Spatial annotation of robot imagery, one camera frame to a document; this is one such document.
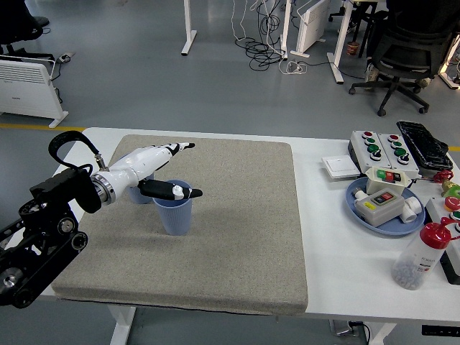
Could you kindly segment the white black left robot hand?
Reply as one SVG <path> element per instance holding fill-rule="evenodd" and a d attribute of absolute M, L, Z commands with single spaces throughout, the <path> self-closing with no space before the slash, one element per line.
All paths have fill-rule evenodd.
<path fill-rule="evenodd" d="M 169 201 L 201 197 L 203 192 L 199 189 L 148 179 L 177 153 L 193 147 L 193 143 L 183 142 L 138 148 L 123 156 L 107 171 L 100 170 L 93 174 L 91 179 L 102 204 L 114 203 L 128 187 L 137 187 L 144 196 Z"/>

